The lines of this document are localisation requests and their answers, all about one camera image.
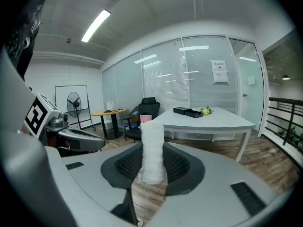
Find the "black box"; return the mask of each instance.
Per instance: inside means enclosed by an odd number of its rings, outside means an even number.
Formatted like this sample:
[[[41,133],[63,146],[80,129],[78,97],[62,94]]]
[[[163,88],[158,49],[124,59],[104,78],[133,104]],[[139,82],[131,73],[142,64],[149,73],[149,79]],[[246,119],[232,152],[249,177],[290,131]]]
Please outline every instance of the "black box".
[[[184,112],[187,110],[191,110],[191,108],[178,107],[178,108],[174,108],[174,113],[184,115]]]
[[[192,118],[200,118],[200,117],[203,116],[203,113],[190,109],[190,110],[186,110],[185,113],[184,113],[184,115],[192,117]]]

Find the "white wall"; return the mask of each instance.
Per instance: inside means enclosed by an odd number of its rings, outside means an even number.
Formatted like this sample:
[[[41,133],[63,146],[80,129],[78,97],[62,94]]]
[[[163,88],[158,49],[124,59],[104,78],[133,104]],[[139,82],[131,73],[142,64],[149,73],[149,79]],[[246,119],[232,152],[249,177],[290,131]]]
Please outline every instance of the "white wall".
[[[255,26],[257,46],[263,51],[294,29],[288,14],[278,5],[274,6]]]
[[[303,101],[303,79],[284,80],[281,86],[270,85],[271,97]]]
[[[55,103],[55,86],[87,85],[90,111],[103,110],[103,96],[100,69],[86,66],[75,66],[72,61],[47,60],[43,63],[31,63],[25,74],[25,84]],[[89,111],[83,110],[79,120],[89,119]],[[69,117],[69,123],[77,122],[76,118]],[[93,124],[101,122],[100,117],[92,116]],[[90,121],[81,123],[81,127],[91,125]]]
[[[246,24],[233,23],[227,20],[193,20],[188,22],[175,23],[161,27],[157,23],[148,23],[130,31],[121,40],[112,55],[106,60],[101,70],[106,70],[114,63],[141,50],[169,39],[191,35],[231,35],[236,37],[254,40],[254,30]]]

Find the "chair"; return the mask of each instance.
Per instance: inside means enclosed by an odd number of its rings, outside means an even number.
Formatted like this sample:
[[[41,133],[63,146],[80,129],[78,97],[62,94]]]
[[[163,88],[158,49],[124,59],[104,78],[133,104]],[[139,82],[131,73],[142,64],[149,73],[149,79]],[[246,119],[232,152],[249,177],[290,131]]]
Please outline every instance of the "chair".
[[[137,121],[135,120],[134,116],[137,117],[138,116],[138,113],[139,113],[139,106],[136,106],[129,114],[129,118],[132,118],[133,120],[131,120],[131,128],[134,128],[134,127],[137,127]],[[130,129],[129,128],[129,124],[128,122],[123,124],[124,126],[124,135],[126,133],[126,128]]]
[[[141,123],[140,115],[151,115],[151,118],[155,119],[158,116],[159,109],[160,103],[156,102],[155,97],[146,97],[142,99],[141,103],[139,104],[139,117],[137,127],[132,128],[130,117],[124,118],[125,120],[127,120],[129,127],[129,130],[125,133],[125,136],[133,139],[135,142],[136,140],[141,140],[141,129],[138,128]]]

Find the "glass wall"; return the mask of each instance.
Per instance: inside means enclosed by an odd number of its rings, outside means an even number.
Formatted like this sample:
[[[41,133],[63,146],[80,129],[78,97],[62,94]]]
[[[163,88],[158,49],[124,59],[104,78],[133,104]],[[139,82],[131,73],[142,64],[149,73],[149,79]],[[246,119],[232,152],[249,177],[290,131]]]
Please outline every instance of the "glass wall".
[[[187,76],[181,40],[142,51],[144,97],[156,97],[159,114],[172,107],[188,107]]]
[[[107,102],[114,102],[114,108],[118,108],[116,65],[113,65],[102,72],[102,92],[104,108],[107,109]]]
[[[232,46],[225,36],[180,38],[119,61],[102,73],[104,107],[113,101],[114,108],[127,108],[128,114],[143,97],[155,97],[161,103],[159,114],[172,107],[189,106],[221,107],[237,114],[241,79],[244,95],[241,116],[256,124],[258,132],[264,92],[256,48],[244,41],[230,42]],[[214,83],[212,61],[224,62],[228,82]]]
[[[119,108],[126,108],[127,115],[141,103],[143,92],[140,52],[117,63],[117,93]]]
[[[259,57],[254,44],[231,39],[236,62],[239,65],[242,80],[242,114],[241,117],[260,129],[263,113],[264,89],[263,75]]]
[[[232,51],[225,37],[183,39],[190,107],[221,107],[237,113],[238,83]],[[225,61],[228,82],[214,83],[211,60]]]

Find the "black office chair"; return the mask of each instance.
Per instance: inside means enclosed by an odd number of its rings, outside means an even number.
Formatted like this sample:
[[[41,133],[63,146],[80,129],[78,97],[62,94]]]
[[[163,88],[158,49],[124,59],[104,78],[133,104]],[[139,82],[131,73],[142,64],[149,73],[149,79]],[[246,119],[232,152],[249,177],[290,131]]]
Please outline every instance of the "black office chair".
[[[139,104],[139,117],[137,127],[131,127],[130,117],[124,118],[127,120],[130,129],[126,131],[126,137],[133,139],[135,142],[136,140],[141,140],[141,129],[138,128],[141,123],[140,115],[151,115],[151,118],[154,119],[158,116],[159,109],[160,103],[156,102],[155,97],[146,97],[142,99],[141,103]]]

